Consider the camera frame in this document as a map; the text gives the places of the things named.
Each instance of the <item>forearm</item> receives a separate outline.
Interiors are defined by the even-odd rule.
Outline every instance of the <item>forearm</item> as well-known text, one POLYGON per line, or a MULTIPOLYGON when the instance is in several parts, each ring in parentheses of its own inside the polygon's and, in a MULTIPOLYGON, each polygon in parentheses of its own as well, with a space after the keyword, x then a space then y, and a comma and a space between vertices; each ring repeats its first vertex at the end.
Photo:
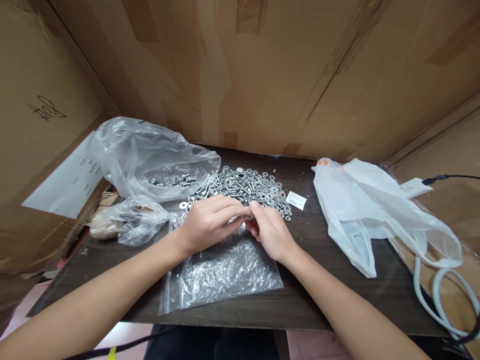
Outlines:
POLYGON ((187 254, 172 232, 97 276, 0 342, 5 359, 63 359, 93 349, 133 304, 187 254))
POLYGON ((429 359, 368 301, 300 248, 285 265, 308 291, 355 359, 429 359))

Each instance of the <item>floor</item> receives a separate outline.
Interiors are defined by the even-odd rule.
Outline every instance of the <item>floor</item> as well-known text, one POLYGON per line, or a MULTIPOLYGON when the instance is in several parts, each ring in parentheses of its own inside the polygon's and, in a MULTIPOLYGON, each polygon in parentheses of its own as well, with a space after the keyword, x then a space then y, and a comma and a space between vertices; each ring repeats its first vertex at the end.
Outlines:
MULTIPOLYGON (((49 278, 54 278, 57 273, 57 271, 52 272, 49 278)), ((28 321, 27 313, 51 282, 50 280, 39 283, 28 293, 15 310, 10 324, 0 337, 0 341, 28 321)), ((151 329, 151 324, 119 322, 98 344, 96 349, 129 343, 149 335, 151 329)), ((347 350, 333 332, 287 331, 287 338, 291 360, 351 360, 347 350)), ((129 350, 117 353, 116 359, 141 360, 146 349, 147 343, 145 342, 129 350)), ((102 356, 97 359, 108 360, 108 357, 102 356)))

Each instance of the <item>clear plastic bag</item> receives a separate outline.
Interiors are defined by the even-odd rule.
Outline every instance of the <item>clear plastic bag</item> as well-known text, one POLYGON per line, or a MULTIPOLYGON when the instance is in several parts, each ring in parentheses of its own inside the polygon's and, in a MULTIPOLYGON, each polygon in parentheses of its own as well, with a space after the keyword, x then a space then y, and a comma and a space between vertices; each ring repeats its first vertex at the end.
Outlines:
POLYGON ((452 230, 409 200, 378 166, 358 159, 340 166, 322 158, 312 170, 328 234, 367 278, 377 276, 371 239, 398 236, 425 263, 437 268, 462 264, 462 246, 452 230), (428 245, 443 258, 428 259, 428 245))
POLYGON ((185 260, 180 308, 215 303, 284 287, 277 263, 245 229, 185 260))
MULTIPOLYGON (((170 213, 170 222, 168 232, 171 233, 183 224, 187 213, 185 211, 176 211, 170 213)), ((160 304, 158 306, 158 315, 168 314, 174 310, 180 309, 180 274, 184 263, 175 266, 167 272, 162 279, 160 290, 160 304)))
POLYGON ((146 195, 157 203, 184 199, 210 183, 221 160, 215 151, 190 144, 178 132, 130 117, 100 125, 89 153, 122 198, 146 195), (188 187, 173 185, 181 175, 196 180, 188 187))
POLYGON ((90 222, 90 234, 95 239, 118 236, 120 244, 140 246, 152 240, 169 217, 168 211, 147 196, 130 196, 99 212, 90 222))

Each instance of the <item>table surface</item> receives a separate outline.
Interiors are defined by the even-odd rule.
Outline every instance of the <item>table surface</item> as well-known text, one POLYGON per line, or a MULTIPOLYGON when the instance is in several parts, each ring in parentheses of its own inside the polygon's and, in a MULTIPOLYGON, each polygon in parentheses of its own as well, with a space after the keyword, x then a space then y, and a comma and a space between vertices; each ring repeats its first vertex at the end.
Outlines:
MULTIPOLYGON (((329 237, 327 223, 313 185, 313 161, 275 158, 241 151, 209 147, 221 156, 221 166, 268 172, 276 169, 283 188, 305 198, 303 211, 292 206, 287 226, 298 244, 340 281, 360 294, 408 335, 445 336, 418 302, 412 275, 386 240, 373 240, 377 278, 367 279, 329 237)), ((178 211, 178 203, 163 204, 178 211)), ((159 237, 168 232, 165 225, 159 237)), ((144 249, 98 241, 90 236, 53 280, 29 316, 45 309, 97 275, 144 249)), ((161 281, 148 290, 125 315, 123 321, 195 326, 245 327, 290 330, 331 330, 331 326, 295 277, 278 265, 284 288, 242 296, 158 316, 161 281)))

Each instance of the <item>white label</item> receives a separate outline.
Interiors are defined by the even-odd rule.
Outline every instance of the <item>white label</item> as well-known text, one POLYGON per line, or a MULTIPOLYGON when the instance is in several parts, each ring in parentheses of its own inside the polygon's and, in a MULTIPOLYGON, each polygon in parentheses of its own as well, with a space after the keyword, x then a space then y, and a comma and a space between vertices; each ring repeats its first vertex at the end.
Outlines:
POLYGON ((76 219, 103 176, 87 155, 93 132, 23 202, 27 208, 76 219))
POLYGON ((297 209, 300 209, 303 211, 305 203, 307 202, 307 199, 294 193, 293 191, 290 191, 288 193, 288 196, 286 197, 286 201, 292 204, 297 209))

